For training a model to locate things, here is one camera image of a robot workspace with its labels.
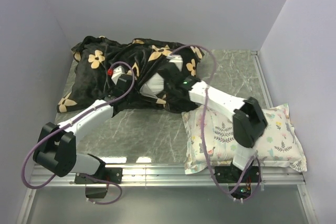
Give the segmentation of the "black floral plush pillowcase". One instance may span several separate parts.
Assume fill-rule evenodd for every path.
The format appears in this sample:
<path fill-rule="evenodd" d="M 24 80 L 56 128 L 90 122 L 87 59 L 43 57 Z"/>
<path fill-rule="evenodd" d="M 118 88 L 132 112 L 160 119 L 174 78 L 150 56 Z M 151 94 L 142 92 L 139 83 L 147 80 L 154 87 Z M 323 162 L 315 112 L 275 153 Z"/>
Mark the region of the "black floral plush pillowcase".
<path fill-rule="evenodd" d="M 115 95 L 115 85 L 110 79 L 109 68 L 117 62 L 126 62 L 128 75 L 135 75 L 135 94 L 126 97 L 125 109 L 156 109 L 171 113 L 194 110 L 194 102 L 185 101 L 169 91 L 155 93 L 155 98 L 140 94 L 140 87 L 157 73 L 159 67 L 168 62 L 168 55 L 175 49 L 183 59 L 182 73 L 185 77 L 195 76 L 197 64 L 204 53 L 199 47 L 185 48 L 179 42 L 135 38 L 128 44 L 121 44 L 104 36 L 87 36 L 72 47 L 77 62 L 75 81 L 69 93 L 58 103 L 57 112 L 67 113 L 86 109 L 95 100 Z"/>

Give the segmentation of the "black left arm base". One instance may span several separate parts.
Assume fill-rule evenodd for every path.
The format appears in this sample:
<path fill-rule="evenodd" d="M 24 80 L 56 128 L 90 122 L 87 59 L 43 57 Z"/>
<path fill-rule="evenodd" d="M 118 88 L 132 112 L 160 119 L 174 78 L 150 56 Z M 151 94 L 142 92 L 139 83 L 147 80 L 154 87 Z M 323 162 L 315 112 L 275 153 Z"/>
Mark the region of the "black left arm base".
<path fill-rule="evenodd" d="M 123 168 L 121 167 L 104 167 L 94 175 L 80 174 L 75 175 L 74 184 L 85 186 L 85 196 L 91 202 L 104 199 L 108 190 L 113 186 L 119 190 L 117 201 L 122 195 L 120 186 L 122 181 Z"/>

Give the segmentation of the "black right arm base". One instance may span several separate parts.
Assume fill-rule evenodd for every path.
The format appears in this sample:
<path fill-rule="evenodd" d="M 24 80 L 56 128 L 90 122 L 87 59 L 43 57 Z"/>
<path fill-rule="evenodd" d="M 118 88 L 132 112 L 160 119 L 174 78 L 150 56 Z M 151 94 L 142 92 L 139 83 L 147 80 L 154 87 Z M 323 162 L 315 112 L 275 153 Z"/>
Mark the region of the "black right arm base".
<path fill-rule="evenodd" d="M 232 191 L 242 171 L 234 166 L 215 166 L 215 178 L 219 184 L 227 184 L 227 190 Z M 256 183 L 256 189 L 261 183 L 261 169 L 257 166 L 250 165 L 245 172 L 239 186 L 230 194 L 233 201 L 239 200 L 244 202 L 253 195 L 252 184 Z"/>

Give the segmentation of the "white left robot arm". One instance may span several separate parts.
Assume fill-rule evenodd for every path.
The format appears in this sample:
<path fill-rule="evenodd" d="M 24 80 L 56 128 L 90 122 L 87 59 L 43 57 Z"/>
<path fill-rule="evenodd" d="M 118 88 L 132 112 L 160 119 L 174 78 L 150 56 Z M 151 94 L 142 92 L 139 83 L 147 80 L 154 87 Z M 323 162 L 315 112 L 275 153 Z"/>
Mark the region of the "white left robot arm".
<path fill-rule="evenodd" d="M 33 160 L 59 177 L 69 173 L 87 174 L 93 183 L 102 182 L 106 163 L 91 154 L 77 153 L 77 145 L 92 130 L 115 116 L 115 108 L 126 103 L 134 83 L 134 76 L 122 74 L 115 85 L 116 96 L 96 100 L 87 109 L 57 125 L 45 124 Z"/>

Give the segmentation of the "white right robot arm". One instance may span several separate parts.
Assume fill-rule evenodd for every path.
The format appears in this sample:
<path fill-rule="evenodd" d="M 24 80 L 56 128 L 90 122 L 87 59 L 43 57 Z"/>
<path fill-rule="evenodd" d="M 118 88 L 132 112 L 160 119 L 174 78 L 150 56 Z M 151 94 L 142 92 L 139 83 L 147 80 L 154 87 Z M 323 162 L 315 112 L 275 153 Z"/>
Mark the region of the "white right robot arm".
<path fill-rule="evenodd" d="M 201 104 L 232 121 L 233 136 L 238 147 L 232 161 L 234 167 L 231 175 L 237 182 L 248 178 L 248 166 L 255 154 L 254 146 L 268 126 L 259 102 L 253 97 L 243 99 L 219 91 L 197 77 L 184 77 L 174 63 L 163 65 L 157 72 L 165 81 L 166 91 L 179 99 Z"/>

